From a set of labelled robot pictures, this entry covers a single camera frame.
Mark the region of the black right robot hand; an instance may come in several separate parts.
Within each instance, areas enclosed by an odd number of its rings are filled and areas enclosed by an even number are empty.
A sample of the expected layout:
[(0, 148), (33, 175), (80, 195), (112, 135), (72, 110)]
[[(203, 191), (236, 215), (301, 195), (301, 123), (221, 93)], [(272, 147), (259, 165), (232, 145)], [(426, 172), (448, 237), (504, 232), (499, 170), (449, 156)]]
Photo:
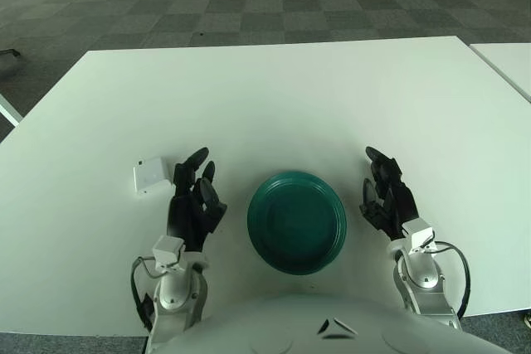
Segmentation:
[(367, 146), (374, 184), (363, 180), (363, 202), (359, 206), (363, 218), (390, 240), (404, 238), (402, 225), (419, 217), (411, 190), (402, 181), (402, 171), (395, 158)]

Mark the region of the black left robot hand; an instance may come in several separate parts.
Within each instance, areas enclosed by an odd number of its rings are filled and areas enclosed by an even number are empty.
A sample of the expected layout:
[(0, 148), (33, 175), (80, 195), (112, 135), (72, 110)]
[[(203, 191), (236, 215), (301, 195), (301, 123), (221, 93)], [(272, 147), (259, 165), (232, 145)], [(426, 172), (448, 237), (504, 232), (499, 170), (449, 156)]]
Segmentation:
[(212, 185), (216, 166), (208, 155), (208, 148), (200, 148), (176, 163), (173, 171), (175, 192), (169, 202), (167, 235), (182, 239), (189, 252), (202, 251), (227, 212)]

